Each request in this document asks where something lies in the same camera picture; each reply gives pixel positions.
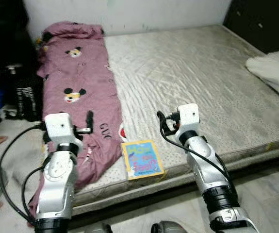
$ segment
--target pink blanket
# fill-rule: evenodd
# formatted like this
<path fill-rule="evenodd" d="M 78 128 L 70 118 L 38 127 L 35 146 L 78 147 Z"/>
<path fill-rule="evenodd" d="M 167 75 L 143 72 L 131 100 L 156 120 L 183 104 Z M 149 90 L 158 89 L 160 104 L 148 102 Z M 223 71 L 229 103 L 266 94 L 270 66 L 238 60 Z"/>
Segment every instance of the pink blanket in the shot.
<path fill-rule="evenodd" d="M 98 25 L 60 22 L 44 31 L 38 75 L 45 79 L 43 117 L 69 113 L 79 128 L 94 113 L 94 131 L 83 136 L 78 155 L 80 189 L 100 178 L 120 156 L 121 107 L 113 73 L 109 70 L 103 31 Z M 49 150 L 55 150 L 49 144 Z M 42 182 L 29 206 L 35 214 Z"/>

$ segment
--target quilted mattress surface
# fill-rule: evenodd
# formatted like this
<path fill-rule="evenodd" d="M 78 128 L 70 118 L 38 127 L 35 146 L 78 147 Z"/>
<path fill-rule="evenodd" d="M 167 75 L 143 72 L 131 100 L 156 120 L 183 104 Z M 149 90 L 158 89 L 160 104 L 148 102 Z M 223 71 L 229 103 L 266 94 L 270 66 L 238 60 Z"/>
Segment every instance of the quilted mattress surface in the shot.
<path fill-rule="evenodd" d="M 127 181 L 123 158 L 77 193 L 74 214 L 192 181 L 185 153 L 163 140 L 156 112 L 197 103 L 204 135 L 238 169 L 279 156 L 279 94 L 245 68 L 261 53 L 222 26 L 110 36 L 126 137 L 152 139 L 162 177 Z"/>

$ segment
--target book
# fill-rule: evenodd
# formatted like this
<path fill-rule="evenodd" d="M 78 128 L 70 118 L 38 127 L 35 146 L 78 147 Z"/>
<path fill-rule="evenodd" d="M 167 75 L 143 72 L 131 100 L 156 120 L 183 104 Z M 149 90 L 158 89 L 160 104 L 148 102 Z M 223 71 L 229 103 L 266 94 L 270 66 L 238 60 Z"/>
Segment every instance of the book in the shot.
<path fill-rule="evenodd" d="M 121 144 L 128 180 L 164 174 L 158 151 L 152 140 Z"/>

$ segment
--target black cable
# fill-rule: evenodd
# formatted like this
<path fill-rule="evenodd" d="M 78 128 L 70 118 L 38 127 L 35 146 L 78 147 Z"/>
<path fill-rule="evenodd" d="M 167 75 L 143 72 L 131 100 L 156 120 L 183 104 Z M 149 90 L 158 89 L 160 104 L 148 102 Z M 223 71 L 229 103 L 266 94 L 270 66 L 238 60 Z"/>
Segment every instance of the black cable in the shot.
<path fill-rule="evenodd" d="M 22 198 L 22 204 L 23 204 L 24 210 L 26 211 L 28 217 L 29 217 L 30 219 L 33 220 L 33 222 L 35 222 L 36 219 L 34 218 L 34 216 L 32 216 L 31 212 L 29 211 L 29 209 L 28 209 L 28 207 L 27 207 L 26 200 L 25 200 L 25 188 L 26 188 L 26 183 L 27 183 L 28 179 L 29 179 L 34 173 L 36 173 L 36 172 L 38 172 L 38 171 L 40 171 L 40 170 L 42 170 L 42 169 L 43 169 L 43 166 L 38 167 L 38 168 L 36 168 L 35 170 L 33 170 L 31 173 L 29 173 L 29 174 L 26 176 L 26 178 L 25 178 L 25 180 L 24 180 L 24 182 L 23 182 L 22 191 L 21 191 L 21 198 Z"/>
<path fill-rule="evenodd" d="M 231 187 L 234 187 L 234 185 L 233 185 L 233 183 L 232 183 L 232 180 L 231 180 L 231 178 L 230 178 L 230 176 L 229 176 L 229 173 L 228 173 L 228 171 L 227 171 L 227 169 L 226 169 L 226 167 L 225 167 L 225 165 L 224 165 L 223 162 L 220 162 L 220 164 L 221 164 L 221 166 L 223 167 L 224 171 L 223 171 L 222 169 L 220 169 L 220 167 L 218 167 L 218 166 L 217 166 L 216 164 L 214 164 L 212 161 L 210 161 L 209 159 L 207 159 L 207 158 L 205 158 L 204 156 L 200 155 L 199 153 L 195 152 L 194 150 L 191 150 L 191 149 L 189 149 L 189 148 L 187 148 L 187 147 L 184 147 L 184 146 L 182 146 L 182 145 L 180 145 L 180 144 L 178 144 L 178 143 L 176 143 L 176 142 L 174 142 L 174 141 L 168 139 L 168 138 L 165 136 L 165 134 L 164 134 L 164 132 L 163 132 L 163 125 L 165 124 L 165 122 L 166 122 L 167 119 L 170 119 L 170 117 L 166 117 L 166 118 L 162 119 L 162 120 L 161 120 L 161 123 L 160 123 L 160 132 L 161 132 L 162 137 L 163 137 L 167 142 L 169 142 L 169 143 L 171 143 L 171 144 L 173 144 L 173 145 L 175 145 L 175 146 L 177 146 L 177 147 L 179 147 L 179 148 L 182 148 L 182 149 L 184 149 L 184 150 L 186 150 L 186 151 L 188 151 L 188 152 L 190 152 L 190 153 L 196 155 L 197 157 L 201 158 L 201 159 L 204 160 L 205 162 L 207 162 L 207 163 L 209 163 L 210 165 L 212 165 L 212 166 L 213 166 L 214 168 L 216 168 L 222 175 L 224 175 L 224 176 L 226 177 L 226 179 L 227 179 L 228 182 L 230 183 L 230 186 L 231 186 Z"/>
<path fill-rule="evenodd" d="M 35 125 L 32 127 L 29 127 L 28 129 L 24 130 L 23 132 L 20 132 L 13 140 L 12 142 L 7 146 L 7 148 L 4 150 L 3 154 L 1 155 L 0 158 L 0 186 L 1 186 L 1 190 L 6 198 L 6 200 L 8 201 L 8 203 L 12 206 L 12 208 L 19 214 L 21 215 L 24 219 L 26 219 L 30 224 L 34 225 L 33 219 L 30 219 L 30 217 L 28 215 L 26 215 L 24 212 L 22 212 L 11 200 L 11 198 L 9 197 L 7 190 L 5 189 L 5 185 L 4 185 L 4 180 L 3 180 L 3 175 L 2 175 L 2 161 L 3 158 L 5 156 L 5 154 L 7 153 L 7 151 L 9 150 L 9 148 L 13 145 L 13 143 L 19 138 L 21 137 L 24 133 L 33 130 L 33 129 L 39 129 L 39 125 Z"/>

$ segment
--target white cloth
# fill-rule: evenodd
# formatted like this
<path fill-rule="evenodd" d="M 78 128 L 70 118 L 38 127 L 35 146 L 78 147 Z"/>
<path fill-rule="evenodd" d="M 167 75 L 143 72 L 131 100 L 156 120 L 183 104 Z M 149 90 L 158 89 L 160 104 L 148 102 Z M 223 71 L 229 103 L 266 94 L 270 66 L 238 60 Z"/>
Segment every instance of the white cloth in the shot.
<path fill-rule="evenodd" d="M 264 57 L 249 58 L 246 67 L 279 92 L 279 51 Z"/>

